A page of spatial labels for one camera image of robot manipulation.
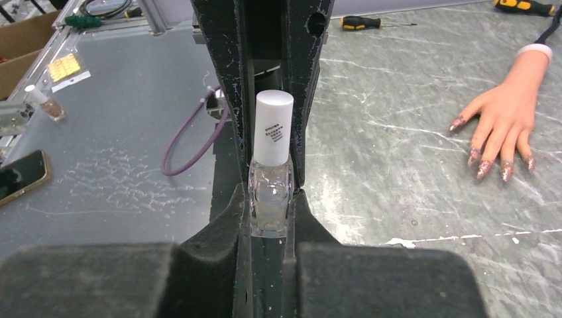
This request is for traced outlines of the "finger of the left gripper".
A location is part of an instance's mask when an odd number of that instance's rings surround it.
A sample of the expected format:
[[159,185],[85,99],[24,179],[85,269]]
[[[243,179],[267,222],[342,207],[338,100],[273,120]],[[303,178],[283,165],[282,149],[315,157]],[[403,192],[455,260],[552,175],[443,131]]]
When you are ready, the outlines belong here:
[[286,91],[294,97],[290,148],[296,187],[305,182],[306,127],[332,10],[328,0],[286,2]]
[[247,181],[251,159],[251,71],[244,2],[193,0],[192,7],[229,106],[239,172]]

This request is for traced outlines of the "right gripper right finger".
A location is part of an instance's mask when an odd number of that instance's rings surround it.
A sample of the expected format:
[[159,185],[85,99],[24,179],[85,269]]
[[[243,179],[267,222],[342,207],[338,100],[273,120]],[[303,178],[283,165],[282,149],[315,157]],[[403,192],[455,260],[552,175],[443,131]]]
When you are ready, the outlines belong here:
[[446,250],[339,243],[294,196],[298,317],[486,317],[475,275]]

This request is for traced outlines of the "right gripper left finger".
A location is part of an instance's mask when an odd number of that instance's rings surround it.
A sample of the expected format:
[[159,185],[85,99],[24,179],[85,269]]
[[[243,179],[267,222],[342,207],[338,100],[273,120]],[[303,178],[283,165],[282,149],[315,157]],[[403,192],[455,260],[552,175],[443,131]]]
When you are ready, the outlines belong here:
[[2,317],[230,317],[245,212],[228,206],[176,244],[36,246],[1,266]]

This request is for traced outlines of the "clear nail polish bottle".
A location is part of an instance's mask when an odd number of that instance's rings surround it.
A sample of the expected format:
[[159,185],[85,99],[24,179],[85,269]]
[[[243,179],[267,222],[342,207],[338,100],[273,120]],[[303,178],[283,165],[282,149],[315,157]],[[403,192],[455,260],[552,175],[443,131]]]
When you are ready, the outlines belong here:
[[294,187],[290,133],[294,97],[281,90],[257,93],[253,157],[249,166],[251,235],[286,236]]

